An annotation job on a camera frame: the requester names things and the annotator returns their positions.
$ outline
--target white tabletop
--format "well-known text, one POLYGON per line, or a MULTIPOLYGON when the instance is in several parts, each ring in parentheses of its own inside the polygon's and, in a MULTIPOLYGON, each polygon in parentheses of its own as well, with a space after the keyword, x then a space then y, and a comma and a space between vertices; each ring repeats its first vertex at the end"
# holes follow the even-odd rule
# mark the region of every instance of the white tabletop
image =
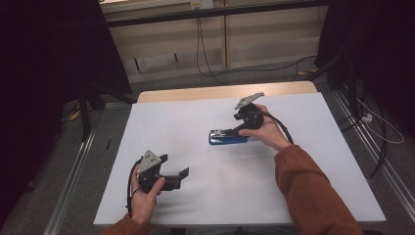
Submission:
MULTIPOLYGON (((153 224, 169 227, 292 223, 274 178, 276 151, 259 141, 211 146, 211 129, 233 128, 239 98, 139 103, 132 107, 94 224, 126 214, 131 166, 147 150, 168 154, 161 174, 189 167, 182 188, 162 192, 153 224)), ((320 165, 357 221, 382 213, 320 93, 266 96, 255 101, 284 122, 296 144, 320 165)))

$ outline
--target brown sleeve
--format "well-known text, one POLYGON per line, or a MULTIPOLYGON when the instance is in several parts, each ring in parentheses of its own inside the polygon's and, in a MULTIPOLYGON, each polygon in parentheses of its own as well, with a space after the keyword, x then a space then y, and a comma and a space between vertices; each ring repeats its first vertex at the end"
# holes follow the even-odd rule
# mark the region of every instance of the brown sleeve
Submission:
POLYGON ((138 224, 126 214, 122 220, 105 229, 102 235, 149 235, 150 231, 150 224, 138 224))
POLYGON ((293 145, 275 156, 275 178, 299 234, 362 234, 311 156, 293 145))

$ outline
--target forearm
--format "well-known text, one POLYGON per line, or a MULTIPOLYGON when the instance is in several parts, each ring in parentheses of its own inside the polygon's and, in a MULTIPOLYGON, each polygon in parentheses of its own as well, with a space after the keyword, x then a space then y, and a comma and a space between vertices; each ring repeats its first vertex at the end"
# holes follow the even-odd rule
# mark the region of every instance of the forearm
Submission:
POLYGON ((299 146, 275 157, 275 177, 299 234, 361 234, 329 179, 299 146))
POLYGON ((126 214, 122 220, 103 231, 102 235, 149 235, 150 224, 138 224, 126 214))

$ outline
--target gray carpet floor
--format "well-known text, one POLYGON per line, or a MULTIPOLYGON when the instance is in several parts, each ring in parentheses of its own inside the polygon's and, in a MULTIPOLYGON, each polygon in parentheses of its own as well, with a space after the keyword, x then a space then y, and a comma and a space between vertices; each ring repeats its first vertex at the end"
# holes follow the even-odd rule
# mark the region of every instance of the gray carpet floor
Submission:
MULTIPOLYGON (((134 93, 131 96, 136 99, 142 91, 147 90, 289 81, 295 77, 296 67, 284 70, 269 70, 289 64, 258 66, 248 68, 250 70, 228 72, 216 77, 221 83, 213 77, 200 74, 140 82, 132 84, 134 93)), ((299 65, 300 71, 312 68, 312 60, 299 65)), ((301 79, 304 79, 304 76, 296 77, 296 80, 301 79)), ((317 89, 323 93, 334 119, 344 118, 346 115, 336 101, 334 91, 328 89, 325 77, 316 80, 315 84, 317 89)), ((104 96, 103 98, 108 104, 117 102, 112 97, 104 96)), ((73 103, 67 104, 65 109, 69 109, 72 105, 73 103)), ((100 234, 102 231, 102 228, 94 226, 92 222, 110 176, 129 112, 129 106, 108 108, 102 112, 95 138, 74 188, 59 234, 100 234)), ((345 122, 340 128, 349 124, 349 122, 345 122)), ((392 131, 389 131, 389 134, 392 138, 395 137, 392 131)), ((356 131, 351 128, 344 132, 344 137, 364 174, 369 174, 376 163, 370 157, 356 131)), ((405 137, 406 140, 403 144, 389 145, 388 159, 408 188, 414 192, 415 176, 413 172, 415 172, 415 161, 413 157, 415 156, 415 141, 409 136, 405 135, 405 137)), ((0 232, 1 235, 43 234, 75 162, 81 145, 81 138, 82 126, 80 119, 62 125, 59 138, 50 151, 47 161, 34 179, 34 190, 21 196, 0 232)), ((370 182, 370 187, 385 213, 387 221, 364 224, 363 227, 379 230, 388 235, 415 234, 414 221, 408 215, 381 172, 370 182)), ((156 228, 153 234, 169 234, 169 229, 156 228)))

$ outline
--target person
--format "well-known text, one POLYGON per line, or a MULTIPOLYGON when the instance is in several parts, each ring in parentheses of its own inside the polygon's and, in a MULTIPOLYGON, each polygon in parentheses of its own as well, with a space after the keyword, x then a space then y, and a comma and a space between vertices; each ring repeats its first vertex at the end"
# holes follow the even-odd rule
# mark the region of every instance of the person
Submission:
MULTIPOLYGON (((265 106, 256 106, 268 113, 265 106)), ((363 234, 324 172, 306 151, 287 140, 274 120, 264 117, 260 129, 242 129, 239 134, 254 136, 278 151, 274 158, 275 179, 298 234, 363 234)), ((140 187, 136 173, 133 179, 131 190, 140 187)), ((138 191, 133 196, 132 214, 126 214, 103 235, 150 234, 150 220, 163 184, 161 178, 149 194, 138 191)))

